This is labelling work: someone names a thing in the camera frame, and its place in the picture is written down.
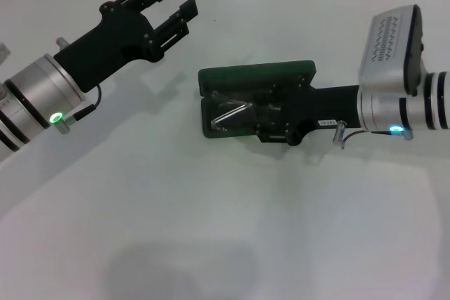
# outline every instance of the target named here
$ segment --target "black cable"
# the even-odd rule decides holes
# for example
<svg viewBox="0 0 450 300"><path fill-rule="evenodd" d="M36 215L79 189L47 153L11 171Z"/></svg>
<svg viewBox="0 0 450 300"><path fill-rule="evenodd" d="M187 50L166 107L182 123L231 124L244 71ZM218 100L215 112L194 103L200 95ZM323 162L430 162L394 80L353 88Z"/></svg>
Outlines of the black cable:
<svg viewBox="0 0 450 300"><path fill-rule="evenodd" d="M101 87L99 84L97 85L97 89L98 89L97 102L94 105L88 105L87 107L81 109L79 112L76 112L72 115L77 121L79 121L83 117L86 117L87 115L91 114L98 107L98 105L100 105L102 93L101 93Z"/></svg>
<svg viewBox="0 0 450 300"><path fill-rule="evenodd" d="M354 131L353 133L349 133L344 140L342 141L342 149L344 149L343 147L345 147L345 142L347 142L347 140L349 138L351 138L352 136L358 135L359 133L368 133L369 131L365 131L365 130L358 130L358 131ZM371 133L376 133L378 135L392 135L392 133L390 131L371 131Z"/></svg>
<svg viewBox="0 0 450 300"><path fill-rule="evenodd" d="M349 138L351 138L352 136L358 135L359 133L367 133L367 131L358 130L358 131L354 131L353 133L349 133L347 136L345 136L344 140L342 141L342 149L344 149L345 142L347 142Z"/></svg>
<svg viewBox="0 0 450 300"><path fill-rule="evenodd" d="M97 98L97 102L95 104L96 108L98 107L98 105L100 104L100 101L101 101L101 87L99 84L97 85L97 89L98 89L98 98Z"/></svg>

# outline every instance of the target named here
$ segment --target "cable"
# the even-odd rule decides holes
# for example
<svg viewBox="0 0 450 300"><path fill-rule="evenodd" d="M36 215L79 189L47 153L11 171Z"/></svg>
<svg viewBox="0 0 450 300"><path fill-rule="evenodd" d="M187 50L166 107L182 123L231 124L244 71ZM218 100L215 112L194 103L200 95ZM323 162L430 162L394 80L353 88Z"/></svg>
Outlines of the cable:
<svg viewBox="0 0 450 300"><path fill-rule="evenodd" d="M101 87L99 84L97 85L97 89L98 89L98 98L97 98L97 102L95 104L96 108L98 107L98 105L100 104L100 101L101 101Z"/></svg>
<svg viewBox="0 0 450 300"><path fill-rule="evenodd" d="M367 131L358 130L358 131L354 131L353 133L349 133L347 136L345 136L344 140L342 141L342 149L345 148L345 142L347 142L349 138L351 138L352 136L358 135L359 133L367 133Z"/></svg>
<svg viewBox="0 0 450 300"><path fill-rule="evenodd" d="M101 87L98 84L97 85L97 89L98 89L98 98L97 98L97 102L94 105L88 105L87 107L81 109L80 111L74 113L72 115L72 117L76 120L79 121L82 118L86 117L87 115L91 114L97 107L98 105L100 105L100 101L101 101L101 97L102 97L102 93L101 93Z"/></svg>

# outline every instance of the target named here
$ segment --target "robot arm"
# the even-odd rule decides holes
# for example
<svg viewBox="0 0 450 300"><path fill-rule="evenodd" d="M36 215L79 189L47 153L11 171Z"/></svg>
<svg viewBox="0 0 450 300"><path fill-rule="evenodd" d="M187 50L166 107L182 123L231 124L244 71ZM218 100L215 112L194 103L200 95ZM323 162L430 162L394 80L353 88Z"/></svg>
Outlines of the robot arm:
<svg viewBox="0 0 450 300"><path fill-rule="evenodd" d="M448 129L446 73L427 73L420 8L374 17L359 85L315 89L312 61L201 70L203 133L208 138L257 135L261 142L299 145L311 131L345 129L403 135Z"/></svg>
<svg viewBox="0 0 450 300"><path fill-rule="evenodd" d="M84 93L133 60L156 63L189 33L187 22L198 14L195 0L188 0L153 29L141 11L157 1L162 0L103 4L97 27L72 44L60 38L60 52L54 57L46 54L0 83L0 161L52 124L67 133L69 125L96 109L90 105L65 118L81 104ZM0 63L8 54L0 44Z"/></svg>

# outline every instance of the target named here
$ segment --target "black bracket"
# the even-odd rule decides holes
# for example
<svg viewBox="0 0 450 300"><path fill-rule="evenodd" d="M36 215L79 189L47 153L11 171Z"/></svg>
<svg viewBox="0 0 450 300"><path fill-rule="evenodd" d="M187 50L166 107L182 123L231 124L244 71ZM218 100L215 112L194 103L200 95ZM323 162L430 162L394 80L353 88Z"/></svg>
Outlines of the black bracket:
<svg viewBox="0 0 450 300"><path fill-rule="evenodd" d="M127 63L151 63L189 33L198 9L188 0L169 20L153 29L141 11L163 0L116 0L100 7L100 24L54 56L83 92L90 91Z"/></svg>
<svg viewBox="0 0 450 300"><path fill-rule="evenodd" d="M359 86L315 89L315 74L310 60L199 71L204 135L256 135L263 143L294 146L338 121L359 128Z"/></svg>

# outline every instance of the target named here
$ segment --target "clear plastic part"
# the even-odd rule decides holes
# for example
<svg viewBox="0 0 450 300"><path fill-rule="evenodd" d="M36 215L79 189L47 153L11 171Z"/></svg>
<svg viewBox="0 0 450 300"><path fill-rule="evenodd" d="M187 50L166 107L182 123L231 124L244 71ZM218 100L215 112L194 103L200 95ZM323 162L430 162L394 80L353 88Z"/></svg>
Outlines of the clear plastic part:
<svg viewBox="0 0 450 300"><path fill-rule="evenodd" d="M0 82L0 101L2 101L8 95L6 86Z"/></svg>
<svg viewBox="0 0 450 300"><path fill-rule="evenodd" d="M233 100L217 91L211 93L211 98L220 102L217 111L223 112L211 121L212 130L228 131L256 122L253 103Z"/></svg>
<svg viewBox="0 0 450 300"><path fill-rule="evenodd" d="M7 59L11 54L11 51L6 47L3 42L0 42L0 65Z"/></svg>

